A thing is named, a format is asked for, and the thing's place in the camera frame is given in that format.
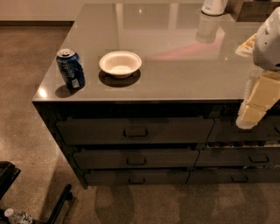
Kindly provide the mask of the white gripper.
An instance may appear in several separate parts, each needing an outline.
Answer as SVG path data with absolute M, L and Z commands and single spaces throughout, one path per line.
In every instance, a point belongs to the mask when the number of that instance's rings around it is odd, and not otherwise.
M 253 129 L 280 99 L 280 73 L 263 71 L 257 78 L 247 103 L 240 106 L 236 125 L 243 130 Z

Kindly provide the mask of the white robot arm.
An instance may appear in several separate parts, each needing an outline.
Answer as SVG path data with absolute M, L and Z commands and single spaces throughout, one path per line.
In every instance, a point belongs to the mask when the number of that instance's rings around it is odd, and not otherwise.
M 280 7 L 270 16 L 235 53 L 251 56 L 258 67 L 251 73 L 244 91 L 236 125 L 243 130 L 254 128 L 280 100 Z

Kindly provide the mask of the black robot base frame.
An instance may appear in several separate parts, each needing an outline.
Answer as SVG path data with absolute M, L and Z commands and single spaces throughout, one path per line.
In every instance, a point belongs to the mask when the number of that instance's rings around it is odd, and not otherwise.
M 29 196 L 35 196 L 36 190 L 33 185 L 30 188 L 25 188 L 25 184 L 20 185 L 18 183 L 20 174 L 21 169 L 12 162 L 0 162 L 0 200 L 3 200 L 0 208 L 0 224 L 56 224 L 65 203 L 73 199 L 72 186 L 70 184 L 65 185 L 49 217 L 46 220 L 40 220 L 36 219 L 26 210 L 27 203 L 32 201 L 29 199 Z M 20 220 L 11 223 L 4 214 L 9 208 L 31 216 L 32 222 L 23 223 Z

